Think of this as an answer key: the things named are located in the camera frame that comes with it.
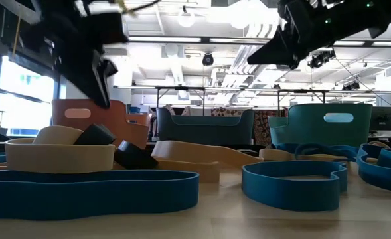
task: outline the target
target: table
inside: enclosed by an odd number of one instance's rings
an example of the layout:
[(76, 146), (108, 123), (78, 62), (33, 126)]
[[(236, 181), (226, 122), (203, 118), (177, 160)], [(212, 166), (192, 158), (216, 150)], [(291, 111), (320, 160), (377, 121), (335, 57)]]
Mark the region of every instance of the table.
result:
[(366, 184), (354, 171), (333, 212), (291, 212), (254, 202), (241, 191), (240, 173), (227, 171), (220, 186), (200, 186), (198, 206), (189, 210), (59, 222), (0, 220), (0, 239), (391, 239), (391, 192)]

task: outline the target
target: teal plastic bin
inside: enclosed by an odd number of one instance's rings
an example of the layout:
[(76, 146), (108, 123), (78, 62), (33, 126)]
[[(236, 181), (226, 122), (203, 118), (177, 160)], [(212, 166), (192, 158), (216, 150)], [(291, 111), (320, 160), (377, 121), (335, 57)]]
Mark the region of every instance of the teal plastic bin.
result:
[(272, 143), (320, 143), (360, 147), (368, 143), (372, 105), (299, 104), (288, 118), (269, 117)]

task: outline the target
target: ceiling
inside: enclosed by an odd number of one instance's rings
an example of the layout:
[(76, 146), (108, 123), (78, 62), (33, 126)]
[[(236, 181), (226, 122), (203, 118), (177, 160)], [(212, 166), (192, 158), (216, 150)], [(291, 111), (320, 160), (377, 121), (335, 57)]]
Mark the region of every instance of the ceiling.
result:
[[(148, 1), (126, 1), (129, 8), (146, 3)], [(149, 36), (270, 39), (277, 26), (283, 24), (275, 6), (276, 1), (266, 0), (165, 0), (154, 7), (138, 11), (136, 17), (126, 15), (124, 29), (131, 37), (145, 36), (145, 39)], [(95, 13), (118, 11), (119, 7), (100, 1), (93, 3), (90, 9)], [(370, 40), (370, 36), (368, 31), (362, 31), (344, 40)], [(375, 40), (391, 40), (391, 25)], [(274, 84), (279, 84), (283, 89), (341, 90), (343, 84), (353, 81), (353, 76), (356, 76), (363, 83), (361, 90), (379, 90), (375, 88), (376, 77), (383, 76), (385, 69), (391, 67), (391, 48), (353, 47), (336, 47), (338, 60), (332, 60), (314, 70), (307, 66), (306, 60), (292, 72), (280, 70), (276, 66), (248, 66), (247, 56), (259, 47), (242, 44), (180, 43), (175, 40), (164, 40), (162, 43), (149, 40), (138, 43), (131, 41), (127, 45), (114, 46), (125, 50), (120, 54), (131, 63), (132, 80), (139, 86), (183, 84), (271, 88)], [(175, 50), (176, 54), (168, 55), (169, 48), (172, 52)], [(202, 58), (206, 52), (211, 52), (214, 57), (212, 66), (202, 65)], [(133, 94), (151, 93), (156, 92), (133, 91)], [(217, 103), (219, 98), (220, 102), (229, 98), (232, 103), (237, 102), (238, 97), (244, 98), (238, 93), (215, 92), (208, 99), (211, 104)], [(254, 102), (262, 101), (263, 96), (257, 93), (253, 97), (257, 99), (253, 100)]]

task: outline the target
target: monitor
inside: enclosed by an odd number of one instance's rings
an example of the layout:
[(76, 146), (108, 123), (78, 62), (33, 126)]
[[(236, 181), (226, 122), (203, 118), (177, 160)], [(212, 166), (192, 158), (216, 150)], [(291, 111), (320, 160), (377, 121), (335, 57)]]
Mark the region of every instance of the monitor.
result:
[(370, 131), (391, 131), (391, 107), (372, 107)]

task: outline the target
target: wooden table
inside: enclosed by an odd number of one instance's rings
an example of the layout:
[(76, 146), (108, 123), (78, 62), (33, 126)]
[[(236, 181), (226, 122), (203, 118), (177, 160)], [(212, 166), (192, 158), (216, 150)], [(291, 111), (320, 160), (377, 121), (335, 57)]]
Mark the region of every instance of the wooden table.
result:
[(198, 206), (190, 210), (59, 222), (0, 220), (0, 239), (390, 239), (391, 192), (355, 174), (349, 177), (340, 209), (333, 212), (291, 212), (262, 205), (242, 193), (239, 172), (225, 172), (220, 186), (200, 186)]

